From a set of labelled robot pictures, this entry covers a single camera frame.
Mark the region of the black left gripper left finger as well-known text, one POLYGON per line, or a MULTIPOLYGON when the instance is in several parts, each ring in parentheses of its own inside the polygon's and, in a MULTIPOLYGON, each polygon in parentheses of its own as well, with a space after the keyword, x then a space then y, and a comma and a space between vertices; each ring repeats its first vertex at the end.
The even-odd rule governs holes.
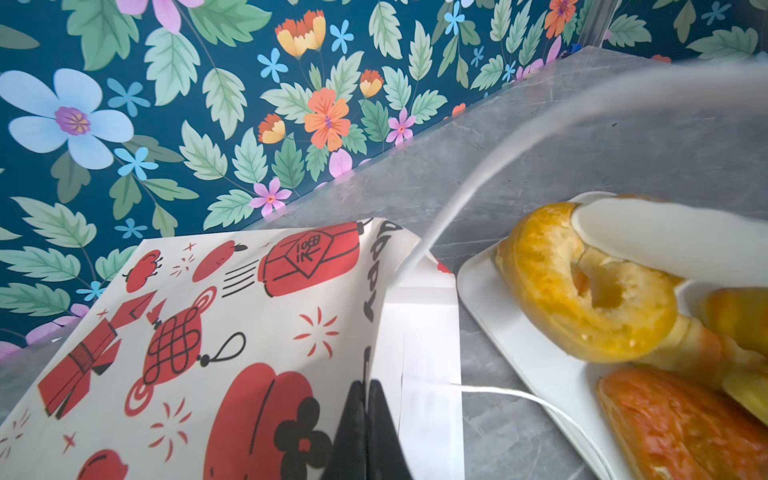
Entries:
POLYGON ((329 464, 322 480, 366 479, 367 432, 364 385, 355 381, 350 385, 338 430, 333 443, 329 464))

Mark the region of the golden ring fake doughnut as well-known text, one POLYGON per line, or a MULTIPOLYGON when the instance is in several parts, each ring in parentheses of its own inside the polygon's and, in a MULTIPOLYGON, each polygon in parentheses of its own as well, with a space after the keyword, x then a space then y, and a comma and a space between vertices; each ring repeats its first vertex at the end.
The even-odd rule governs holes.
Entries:
POLYGON ((527 215, 498 244, 496 267, 526 317, 567 354, 592 363, 643 357, 676 322, 675 281, 588 246, 571 223, 577 208, 527 215))

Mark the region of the red printed white paper bag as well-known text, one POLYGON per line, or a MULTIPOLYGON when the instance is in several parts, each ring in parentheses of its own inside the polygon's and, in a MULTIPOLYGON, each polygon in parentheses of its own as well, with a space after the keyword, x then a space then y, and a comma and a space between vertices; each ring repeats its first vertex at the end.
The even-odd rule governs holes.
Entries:
POLYGON ((455 276, 431 248, 542 140, 654 110, 765 112, 767 68, 630 72, 501 142, 423 235, 386 218, 142 243, 1 426, 5 479, 321 479, 350 385, 386 396, 412 479, 464 475, 455 276))

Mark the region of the orange brown fake croissant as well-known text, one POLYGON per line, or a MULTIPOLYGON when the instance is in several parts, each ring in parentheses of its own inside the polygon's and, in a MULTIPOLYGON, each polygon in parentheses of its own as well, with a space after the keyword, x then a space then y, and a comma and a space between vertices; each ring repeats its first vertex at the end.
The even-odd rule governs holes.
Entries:
POLYGON ((596 390, 636 479, 767 477, 767 427, 725 394, 640 367, 596 390))

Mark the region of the long spiral fake bread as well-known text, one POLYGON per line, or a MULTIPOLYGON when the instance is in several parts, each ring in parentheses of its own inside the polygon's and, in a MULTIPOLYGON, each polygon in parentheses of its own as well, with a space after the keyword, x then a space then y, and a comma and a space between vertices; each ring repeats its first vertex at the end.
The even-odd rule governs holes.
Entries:
POLYGON ((667 337, 658 347, 637 360, 674 373, 714 390, 722 390, 726 377, 740 370, 760 370, 767 359, 741 348, 732 338, 715 333, 695 318, 679 314, 667 337))

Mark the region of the steel tongs with white tips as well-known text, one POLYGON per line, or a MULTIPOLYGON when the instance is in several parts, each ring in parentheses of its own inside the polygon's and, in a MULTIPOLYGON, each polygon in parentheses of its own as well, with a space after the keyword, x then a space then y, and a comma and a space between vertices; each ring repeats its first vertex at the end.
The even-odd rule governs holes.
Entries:
POLYGON ((730 212, 638 198, 579 206, 571 224, 613 257, 724 287, 767 285, 767 222, 730 212))

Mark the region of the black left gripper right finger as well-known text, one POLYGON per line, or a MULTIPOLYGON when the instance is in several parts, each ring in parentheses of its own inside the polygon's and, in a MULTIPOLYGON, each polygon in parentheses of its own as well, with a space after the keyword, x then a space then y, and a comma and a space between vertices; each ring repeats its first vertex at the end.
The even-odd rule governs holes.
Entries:
POLYGON ((384 389, 378 380, 369 385, 367 404, 367 478, 411 480, 384 389))

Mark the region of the round yellow striped fake bun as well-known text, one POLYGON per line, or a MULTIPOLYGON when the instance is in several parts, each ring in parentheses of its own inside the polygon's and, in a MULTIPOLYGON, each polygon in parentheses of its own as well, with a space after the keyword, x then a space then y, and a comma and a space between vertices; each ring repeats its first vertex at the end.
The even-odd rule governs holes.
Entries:
POLYGON ((767 289, 721 288, 700 304, 704 324, 741 348, 767 356, 767 289))

